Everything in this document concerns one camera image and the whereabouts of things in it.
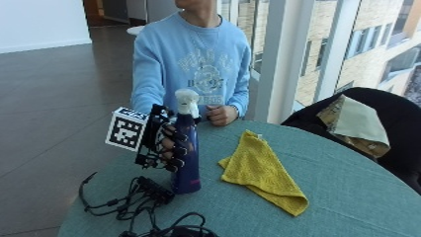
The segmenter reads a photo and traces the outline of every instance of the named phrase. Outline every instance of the teal tablecloth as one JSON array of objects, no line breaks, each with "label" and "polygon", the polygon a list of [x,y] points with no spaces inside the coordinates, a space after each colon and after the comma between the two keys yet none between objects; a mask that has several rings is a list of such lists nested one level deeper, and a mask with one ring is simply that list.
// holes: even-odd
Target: teal tablecloth
[{"label": "teal tablecloth", "polygon": [[[309,199],[309,207],[292,217],[248,188],[220,180],[217,162],[231,156],[249,129],[263,134],[280,162]],[[207,217],[205,227],[220,236],[421,236],[421,197],[367,157],[317,135],[292,127],[255,121],[235,121],[225,127],[199,126],[200,192],[178,196],[158,208],[158,226],[168,227],[187,212]],[[120,157],[102,170],[86,187],[92,204],[123,197],[132,178],[146,176],[168,187],[170,172],[143,170],[135,153]],[[199,224],[189,217],[183,223]],[[115,215],[95,217],[72,205],[60,227],[60,237],[119,236],[130,221]],[[151,229],[142,215],[135,231]]]}]

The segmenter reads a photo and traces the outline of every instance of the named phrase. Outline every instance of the yellow microfiber towel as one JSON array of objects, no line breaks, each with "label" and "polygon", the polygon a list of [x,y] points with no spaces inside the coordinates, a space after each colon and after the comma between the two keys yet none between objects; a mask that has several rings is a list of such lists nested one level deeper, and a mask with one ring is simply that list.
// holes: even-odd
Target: yellow microfiber towel
[{"label": "yellow microfiber towel", "polygon": [[303,213],[308,199],[267,142],[253,132],[247,130],[243,133],[235,154],[219,164],[225,169],[224,181],[245,185],[293,216]]}]

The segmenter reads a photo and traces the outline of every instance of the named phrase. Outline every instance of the black chair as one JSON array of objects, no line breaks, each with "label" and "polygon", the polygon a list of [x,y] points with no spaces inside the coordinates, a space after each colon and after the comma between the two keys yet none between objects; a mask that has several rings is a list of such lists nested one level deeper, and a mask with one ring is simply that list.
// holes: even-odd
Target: black chair
[{"label": "black chair", "polygon": [[[316,116],[343,94],[376,109],[391,145],[379,159],[333,136]],[[307,130],[356,150],[421,195],[421,108],[405,98],[376,89],[352,88],[293,113],[281,125]]]}]

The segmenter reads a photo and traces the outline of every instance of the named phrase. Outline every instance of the purple bottle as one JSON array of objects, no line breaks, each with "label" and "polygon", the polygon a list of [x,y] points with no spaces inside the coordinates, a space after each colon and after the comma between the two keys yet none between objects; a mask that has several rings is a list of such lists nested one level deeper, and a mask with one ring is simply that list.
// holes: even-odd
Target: purple bottle
[{"label": "purple bottle", "polygon": [[189,89],[180,89],[175,92],[178,99],[178,114],[175,128],[180,134],[187,135],[187,140],[181,141],[187,148],[185,154],[176,155],[175,158],[184,162],[184,166],[172,174],[171,187],[178,195],[193,193],[200,190],[199,175],[199,139],[196,133],[196,122],[199,118],[197,101],[199,95]]}]

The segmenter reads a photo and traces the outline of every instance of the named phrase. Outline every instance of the light blue sweatshirt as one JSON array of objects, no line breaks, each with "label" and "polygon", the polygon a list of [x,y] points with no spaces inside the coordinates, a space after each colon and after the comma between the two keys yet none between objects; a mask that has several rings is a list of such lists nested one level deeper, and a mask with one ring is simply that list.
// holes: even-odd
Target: light blue sweatshirt
[{"label": "light blue sweatshirt", "polygon": [[135,41],[132,107],[144,114],[154,104],[178,112],[175,91],[188,88],[205,105],[233,105],[240,117],[249,104],[251,47],[244,32],[223,20],[217,28],[188,24],[179,13],[148,24]]}]

